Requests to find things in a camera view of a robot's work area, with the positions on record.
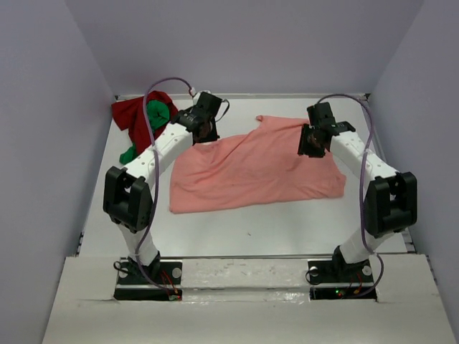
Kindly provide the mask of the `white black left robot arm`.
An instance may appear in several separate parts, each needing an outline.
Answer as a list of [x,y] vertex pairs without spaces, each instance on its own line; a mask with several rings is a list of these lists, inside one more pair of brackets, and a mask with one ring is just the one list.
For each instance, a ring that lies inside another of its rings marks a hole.
[[223,100],[208,91],[193,96],[193,105],[178,111],[160,136],[139,157],[105,174],[103,211],[118,226],[128,248],[125,273],[150,283],[158,277],[161,255],[150,233],[158,203],[161,174],[195,143],[218,140],[217,114]]

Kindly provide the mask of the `pink t shirt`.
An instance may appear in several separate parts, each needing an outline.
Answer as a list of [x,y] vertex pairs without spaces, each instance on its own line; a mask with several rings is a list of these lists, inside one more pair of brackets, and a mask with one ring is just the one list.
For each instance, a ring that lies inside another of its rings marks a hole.
[[306,119],[258,115],[256,120],[258,127],[247,134],[193,145],[175,160],[170,212],[343,197],[346,176],[330,154],[298,155]]

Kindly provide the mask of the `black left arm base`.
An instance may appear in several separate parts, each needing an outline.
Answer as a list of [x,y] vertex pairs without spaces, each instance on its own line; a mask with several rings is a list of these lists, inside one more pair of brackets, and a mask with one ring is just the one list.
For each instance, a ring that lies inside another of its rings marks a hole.
[[138,270],[136,262],[122,258],[113,263],[117,272],[113,297],[118,301],[175,302],[182,300],[181,278],[183,262],[161,260],[159,271],[151,284]]

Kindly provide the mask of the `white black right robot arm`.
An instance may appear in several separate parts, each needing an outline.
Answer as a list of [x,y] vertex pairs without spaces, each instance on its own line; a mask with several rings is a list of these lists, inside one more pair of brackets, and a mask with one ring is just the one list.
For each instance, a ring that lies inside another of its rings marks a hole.
[[320,276],[346,281],[385,240],[417,222],[417,179],[385,163],[349,122],[335,119],[329,103],[318,102],[307,112],[298,154],[322,158],[331,153],[359,179],[360,227],[318,268]]

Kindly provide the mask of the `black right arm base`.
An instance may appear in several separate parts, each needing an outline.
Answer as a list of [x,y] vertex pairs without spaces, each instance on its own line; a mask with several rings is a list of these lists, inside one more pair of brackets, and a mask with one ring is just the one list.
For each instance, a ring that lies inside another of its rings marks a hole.
[[311,286],[309,297],[312,301],[377,300],[376,291],[369,291],[374,278],[368,259],[344,272],[335,272],[330,259],[308,260],[305,279]]

